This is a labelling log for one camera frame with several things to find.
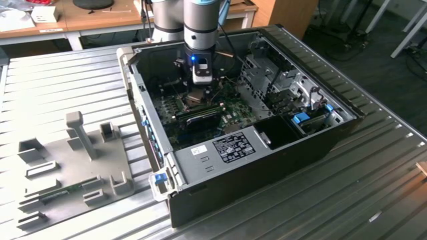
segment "desk leg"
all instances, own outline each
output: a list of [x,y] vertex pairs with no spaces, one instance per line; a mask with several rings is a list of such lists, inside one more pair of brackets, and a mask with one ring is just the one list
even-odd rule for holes
[[249,11],[243,18],[242,29],[249,29],[253,27],[255,11]]
[[386,12],[386,9],[387,9],[390,2],[391,2],[391,0],[386,0],[385,3],[382,4],[382,6],[375,14],[375,17],[374,17],[374,19],[373,19],[371,23],[369,24],[367,29],[365,31],[367,34],[373,31],[377,24],[379,23],[379,20]]
[[347,22],[347,19],[349,19],[350,14],[353,13],[353,11],[355,9],[357,4],[358,4],[358,0],[351,0],[350,5],[347,7],[347,10],[346,10],[346,12],[345,12],[345,14],[343,14],[343,16],[341,18],[341,22],[342,23]]
[[427,2],[424,4],[424,6],[421,7],[421,9],[418,10],[416,16],[413,17],[412,21],[409,22],[409,24],[406,25],[403,32],[409,32],[412,27],[414,26],[414,23],[417,22],[417,20],[420,19],[421,15],[424,14],[424,12],[426,11],[427,8]]
[[394,50],[394,52],[391,54],[393,58],[395,58],[399,55],[399,53],[402,52],[403,48],[408,46],[409,42],[412,41],[414,35],[417,34],[417,32],[421,30],[422,26],[425,25],[426,21],[427,21],[427,12],[425,13],[425,16],[422,17],[422,19],[417,23],[417,25],[416,25],[414,29],[412,30],[412,32],[408,34],[408,36],[403,39],[401,45]]
[[0,46],[0,68],[3,65],[9,65],[9,64],[10,64],[10,57]]
[[333,7],[331,7],[331,10],[330,10],[330,13],[327,14],[327,17],[326,17],[326,20],[325,20],[325,24],[329,25],[330,21],[331,21],[331,18],[334,16],[334,13],[337,11],[337,8],[339,7],[339,3],[341,3],[341,0],[334,0],[333,2]]
[[78,31],[66,32],[66,37],[69,39],[73,50],[74,51],[83,50],[83,46],[81,42],[81,37],[82,37],[81,32]]

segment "label sticker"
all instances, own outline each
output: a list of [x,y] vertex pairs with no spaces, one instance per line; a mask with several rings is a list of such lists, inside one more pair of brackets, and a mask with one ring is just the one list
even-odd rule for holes
[[207,151],[209,151],[209,149],[207,149],[206,145],[198,146],[198,147],[191,149],[191,153],[193,153],[194,156],[197,156],[198,154],[202,154],[202,153],[205,153]]
[[65,31],[63,28],[54,28],[54,29],[41,30],[41,33],[53,33],[53,32],[62,32],[62,31]]
[[227,136],[213,143],[222,160],[227,164],[257,152],[243,132]]

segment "warning label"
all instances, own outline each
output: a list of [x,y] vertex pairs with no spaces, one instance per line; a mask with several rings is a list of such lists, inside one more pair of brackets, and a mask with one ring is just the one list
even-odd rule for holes
[[255,149],[243,132],[214,141],[214,146],[226,163],[231,163],[255,153]]

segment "barcode sticker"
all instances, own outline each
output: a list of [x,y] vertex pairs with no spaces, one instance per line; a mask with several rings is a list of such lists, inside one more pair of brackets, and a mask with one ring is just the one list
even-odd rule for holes
[[63,28],[54,28],[54,29],[41,30],[41,33],[53,33],[53,32],[62,32],[62,31],[65,31]]

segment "blue tab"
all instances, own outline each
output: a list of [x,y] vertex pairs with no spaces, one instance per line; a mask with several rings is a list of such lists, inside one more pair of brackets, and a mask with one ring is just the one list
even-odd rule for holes
[[169,180],[169,176],[166,173],[161,173],[155,175],[155,184],[159,185],[161,183],[165,183]]
[[194,0],[193,3],[198,5],[210,5],[215,3],[218,0]]
[[333,105],[331,105],[331,104],[327,104],[327,105],[326,105],[326,109],[327,109],[330,112],[333,112],[333,110],[334,110]]
[[301,124],[309,119],[310,119],[310,116],[307,115],[306,112],[301,112],[294,116],[294,121],[297,122],[297,124]]

